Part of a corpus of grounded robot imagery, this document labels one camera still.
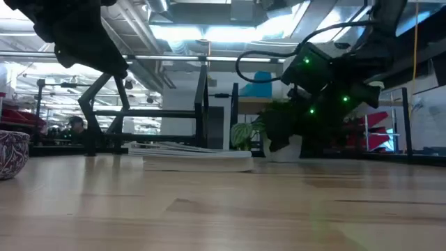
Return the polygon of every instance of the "potted plant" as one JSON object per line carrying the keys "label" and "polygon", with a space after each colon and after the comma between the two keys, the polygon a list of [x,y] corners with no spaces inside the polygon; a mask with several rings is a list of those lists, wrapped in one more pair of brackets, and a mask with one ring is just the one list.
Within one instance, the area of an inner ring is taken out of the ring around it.
{"label": "potted plant", "polygon": [[231,143],[249,151],[251,139],[260,134],[263,152],[273,162],[296,162],[300,157],[302,137],[298,136],[298,116],[302,107],[290,100],[274,100],[252,123],[239,123],[231,129]]}
{"label": "potted plant", "polygon": [[252,123],[238,123],[231,128],[232,146],[240,151],[251,151],[252,139],[264,131],[260,120]]}

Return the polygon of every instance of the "black cable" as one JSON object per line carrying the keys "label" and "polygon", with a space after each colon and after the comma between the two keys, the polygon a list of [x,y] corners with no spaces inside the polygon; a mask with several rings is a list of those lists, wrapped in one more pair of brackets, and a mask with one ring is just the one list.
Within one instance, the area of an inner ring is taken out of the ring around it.
{"label": "black cable", "polygon": [[304,40],[301,43],[299,43],[299,45],[296,47],[294,52],[291,52],[291,53],[276,53],[276,52],[265,52],[265,51],[258,51],[258,50],[252,50],[252,51],[243,52],[240,56],[238,56],[237,61],[236,61],[236,72],[237,72],[237,75],[239,77],[241,77],[242,79],[248,81],[248,82],[259,83],[259,84],[269,83],[269,82],[274,82],[274,81],[280,80],[281,77],[274,77],[272,79],[265,79],[265,80],[255,80],[255,79],[250,79],[248,77],[245,77],[242,74],[242,72],[240,71],[240,60],[242,58],[246,57],[247,55],[252,55],[252,54],[264,55],[264,56],[282,57],[282,58],[295,56],[295,55],[299,54],[299,52],[302,49],[303,45],[305,45],[310,39],[312,39],[314,36],[316,36],[316,35],[318,35],[320,33],[329,31],[331,29],[353,27],[353,26],[369,26],[369,25],[374,25],[374,24],[376,24],[375,21],[348,22],[348,23],[334,24],[334,25],[326,27],[324,29],[319,29],[317,31],[313,31],[306,38],[304,38]]}

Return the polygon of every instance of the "blue object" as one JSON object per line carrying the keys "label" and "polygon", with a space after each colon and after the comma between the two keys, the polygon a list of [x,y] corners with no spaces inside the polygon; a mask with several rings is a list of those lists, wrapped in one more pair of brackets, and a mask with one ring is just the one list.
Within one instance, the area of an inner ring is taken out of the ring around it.
{"label": "blue object", "polygon": [[[257,72],[254,75],[255,80],[271,79],[271,73]],[[272,83],[248,83],[239,92],[240,97],[272,98]]]}

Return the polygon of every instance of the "wooden table surface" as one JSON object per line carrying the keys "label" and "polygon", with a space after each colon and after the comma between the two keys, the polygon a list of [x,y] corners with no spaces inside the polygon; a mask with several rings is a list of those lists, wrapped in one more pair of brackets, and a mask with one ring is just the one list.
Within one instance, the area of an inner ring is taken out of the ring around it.
{"label": "wooden table surface", "polygon": [[0,250],[446,249],[446,169],[258,167],[150,172],[140,157],[33,158],[0,182]]}

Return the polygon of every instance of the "book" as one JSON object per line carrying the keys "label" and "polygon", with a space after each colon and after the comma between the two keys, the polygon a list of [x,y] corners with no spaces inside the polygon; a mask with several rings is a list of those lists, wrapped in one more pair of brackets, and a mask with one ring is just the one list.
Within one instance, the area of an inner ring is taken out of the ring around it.
{"label": "book", "polygon": [[128,154],[142,156],[146,171],[247,172],[254,168],[250,151],[204,149],[173,142],[133,142]]}

